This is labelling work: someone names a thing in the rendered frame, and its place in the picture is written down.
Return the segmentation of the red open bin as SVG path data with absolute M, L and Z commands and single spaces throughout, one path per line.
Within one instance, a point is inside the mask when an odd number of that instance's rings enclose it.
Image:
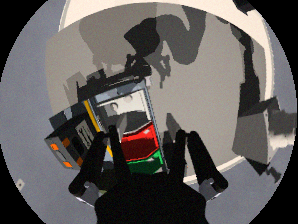
M 146 135 L 142 133 L 148 128 L 150 131 Z M 147 158 L 159 148 L 156 137 L 153 121 L 136 132 L 124 134 L 120 144 L 126 161 Z

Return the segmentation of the green open bin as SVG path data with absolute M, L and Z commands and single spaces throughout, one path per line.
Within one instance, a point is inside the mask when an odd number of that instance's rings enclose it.
M 152 156 L 155 158 L 155 160 L 150 163 L 147 162 L 147 160 L 150 159 Z M 159 148 L 155 152 L 150 154 L 147 158 L 130 160 L 126 162 L 127 164 L 129 163 L 128 167 L 131 174 L 132 172 L 153 174 L 163 166 L 162 156 Z

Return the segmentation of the yellow flat bar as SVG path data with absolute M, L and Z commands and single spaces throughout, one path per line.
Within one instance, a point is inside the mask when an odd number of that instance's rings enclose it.
M 95 120 L 95 118 L 94 118 L 94 115 L 93 115 L 93 113 L 91 111 L 91 108 L 89 106 L 88 100 L 84 101 L 84 103 L 85 103 L 86 109 L 87 109 L 87 111 L 89 113 L 89 116 L 90 116 L 90 118 L 91 118 L 91 120 L 92 120 L 92 122 L 93 122 L 93 124 L 94 124 L 94 126 L 95 126 L 95 128 L 97 130 L 97 132 L 101 131 L 100 128 L 99 128 L 99 126 L 98 126 L 98 124 L 97 124 L 97 122 L 96 122 L 96 120 Z M 110 155 L 112 156 L 112 152 L 111 152 L 111 149 L 110 149 L 109 145 L 107 146 L 107 150 L 110 153 Z

